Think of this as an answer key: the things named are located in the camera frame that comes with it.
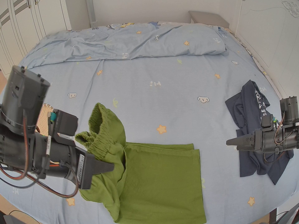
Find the nightstand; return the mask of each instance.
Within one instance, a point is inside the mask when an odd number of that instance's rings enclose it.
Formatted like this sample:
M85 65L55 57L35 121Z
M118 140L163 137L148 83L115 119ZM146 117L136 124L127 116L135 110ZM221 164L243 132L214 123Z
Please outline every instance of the nightstand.
M189 11L189 13L191 15L191 23L202 23L207 25L221 26L224 28L229 27L229 23L218 14L197 11Z

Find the orange star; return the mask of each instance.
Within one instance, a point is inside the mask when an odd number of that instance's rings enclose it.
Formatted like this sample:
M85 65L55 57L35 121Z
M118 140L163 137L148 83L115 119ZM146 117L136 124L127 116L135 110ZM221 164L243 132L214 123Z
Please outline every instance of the orange star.
M166 133L166 126L159 125L159 128L157 128L160 134Z
M75 206L75 199L74 198L68 198L68 199L66 199L66 201L68 202L69 206Z
M251 207L253 206L253 204L255 204L254 197L250 197L250 198L249 198L248 204L249 204Z

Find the teal connector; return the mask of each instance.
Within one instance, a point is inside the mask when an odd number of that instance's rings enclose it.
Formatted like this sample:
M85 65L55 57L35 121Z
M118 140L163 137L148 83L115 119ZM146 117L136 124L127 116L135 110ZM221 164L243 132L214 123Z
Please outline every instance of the teal connector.
M56 120L56 114L51 112L51 117L50 117L51 122L54 122Z

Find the white wardrobe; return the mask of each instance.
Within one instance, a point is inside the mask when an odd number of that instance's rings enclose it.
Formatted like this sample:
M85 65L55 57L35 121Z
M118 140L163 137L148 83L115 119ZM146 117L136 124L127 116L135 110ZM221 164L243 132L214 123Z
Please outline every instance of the white wardrobe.
M0 67L13 65L46 35L90 28L85 0L0 0Z

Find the bed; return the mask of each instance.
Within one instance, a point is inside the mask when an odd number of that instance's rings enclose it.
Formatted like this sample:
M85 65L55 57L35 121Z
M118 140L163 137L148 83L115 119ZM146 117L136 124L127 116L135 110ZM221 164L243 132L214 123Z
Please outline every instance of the bed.
M88 130L100 102L122 121L129 142L194 143L207 223L249 224L298 190L299 156L295 151L276 185L267 175L240 178L239 154L225 144L237 129L225 101L251 79L271 104L267 110L281 118L279 99L298 94L295 4L299 0L237 0L230 27L237 38L218 26L171 22L61 32L43 39L20 65L51 83L45 103L76 115L77 133ZM105 50L97 52L99 47ZM167 132L158 132L159 125ZM44 183L61 193L74 189L64 179L47 177ZM0 194L45 224L113 223L101 203L80 194L68 202L37 185L21 190L4 183Z

